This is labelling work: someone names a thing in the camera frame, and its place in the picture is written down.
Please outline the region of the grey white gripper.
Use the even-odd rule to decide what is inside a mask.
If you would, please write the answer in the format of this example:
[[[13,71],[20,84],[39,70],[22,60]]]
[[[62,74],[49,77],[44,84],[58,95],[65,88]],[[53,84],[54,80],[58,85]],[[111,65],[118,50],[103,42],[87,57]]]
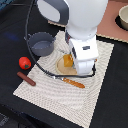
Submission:
[[[77,74],[89,74],[98,58],[96,37],[93,36],[91,39],[82,41],[73,39],[68,33],[65,33],[65,40],[69,45]]]

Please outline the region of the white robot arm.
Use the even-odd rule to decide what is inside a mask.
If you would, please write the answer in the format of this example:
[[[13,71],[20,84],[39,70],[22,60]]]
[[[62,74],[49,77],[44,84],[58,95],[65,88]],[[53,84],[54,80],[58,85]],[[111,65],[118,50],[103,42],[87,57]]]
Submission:
[[[49,21],[65,25],[65,38],[79,75],[89,74],[98,57],[97,26],[108,0],[37,0],[40,13]]]

